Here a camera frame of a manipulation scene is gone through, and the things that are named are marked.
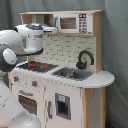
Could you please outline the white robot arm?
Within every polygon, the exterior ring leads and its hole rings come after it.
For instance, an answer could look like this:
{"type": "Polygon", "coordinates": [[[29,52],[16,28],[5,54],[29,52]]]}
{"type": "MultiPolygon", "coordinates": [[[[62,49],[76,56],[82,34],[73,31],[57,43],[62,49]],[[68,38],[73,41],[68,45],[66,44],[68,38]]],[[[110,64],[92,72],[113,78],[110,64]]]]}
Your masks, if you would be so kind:
{"type": "Polygon", "coordinates": [[[56,27],[38,23],[18,25],[13,30],[0,31],[0,126],[41,128],[39,118],[22,107],[2,77],[15,68],[18,56],[41,54],[43,34],[56,32],[56,27]]]}

